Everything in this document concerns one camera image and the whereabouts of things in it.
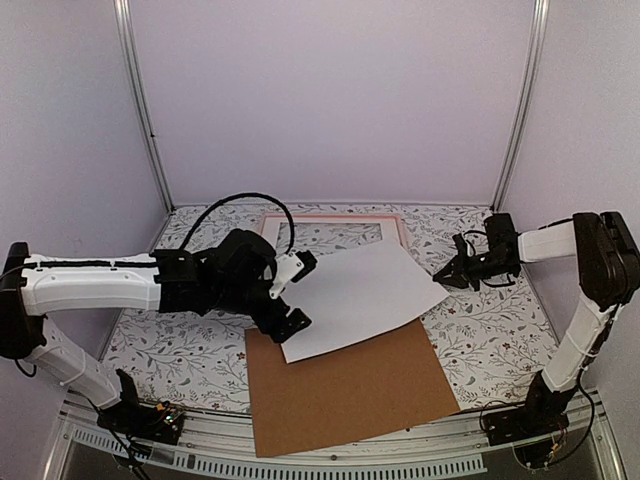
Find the landscape photo print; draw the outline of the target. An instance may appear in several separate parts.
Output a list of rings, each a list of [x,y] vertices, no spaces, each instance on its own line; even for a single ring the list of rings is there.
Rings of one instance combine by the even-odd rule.
[[[295,363],[400,328],[449,293],[396,240],[323,255],[316,269],[289,285],[283,299],[311,325],[281,345]]]

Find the pink wooden picture frame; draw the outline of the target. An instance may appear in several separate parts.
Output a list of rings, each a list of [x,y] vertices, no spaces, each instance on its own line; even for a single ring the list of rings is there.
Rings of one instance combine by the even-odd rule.
[[[382,239],[394,239],[402,247],[408,247],[406,229],[399,215],[392,214],[296,214],[292,216],[293,225],[378,225]],[[288,230],[288,220],[284,214],[264,214],[256,231],[273,246],[277,245],[281,225]]]

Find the brown cardboard backing board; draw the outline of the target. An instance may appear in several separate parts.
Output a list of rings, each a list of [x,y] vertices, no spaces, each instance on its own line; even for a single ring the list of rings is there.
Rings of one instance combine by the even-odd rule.
[[[245,344],[259,458],[345,445],[460,410],[420,320],[295,363],[255,329]]]

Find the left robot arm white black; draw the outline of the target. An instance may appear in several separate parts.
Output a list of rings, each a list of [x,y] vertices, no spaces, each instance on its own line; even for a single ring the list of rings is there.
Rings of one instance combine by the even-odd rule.
[[[24,360],[83,394],[128,434],[148,426],[131,377],[108,371],[55,328],[48,314],[86,309],[159,313],[212,311],[250,317],[281,344],[311,324],[281,295],[317,265],[309,251],[279,255],[260,235],[232,230],[216,247],[190,253],[158,249],[107,259],[32,254],[14,243],[1,274],[1,355]]]

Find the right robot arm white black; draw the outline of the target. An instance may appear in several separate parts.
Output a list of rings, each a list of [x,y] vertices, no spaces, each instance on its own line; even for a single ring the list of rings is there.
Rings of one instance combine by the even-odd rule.
[[[639,249],[622,215],[616,211],[580,212],[537,230],[516,231],[507,213],[484,221],[488,249],[474,252],[465,235],[456,234],[455,256],[435,282],[478,290],[487,280],[520,274],[524,264],[573,257],[580,296],[569,327],[549,363],[529,387],[517,415],[517,427],[537,436],[562,414],[581,385],[584,370],[607,340],[620,311],[639,289]]]

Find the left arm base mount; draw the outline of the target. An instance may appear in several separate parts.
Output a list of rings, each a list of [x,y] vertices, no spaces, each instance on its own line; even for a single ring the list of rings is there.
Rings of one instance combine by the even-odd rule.
[[[177,445],[184,426],[184,410],[167,400],[143,405],[133,379],[121,369],[116,374],[121,383],[118,401],[98,409],[98,425],[128,438]]]

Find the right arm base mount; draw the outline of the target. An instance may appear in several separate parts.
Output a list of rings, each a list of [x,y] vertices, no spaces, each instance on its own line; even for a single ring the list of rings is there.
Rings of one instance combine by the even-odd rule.
[[[530,470],[548,467],[566,440],[566,414],[531,419],[524,407],[481,413],[479,426],[491,446],[511,444],[518,463]]]

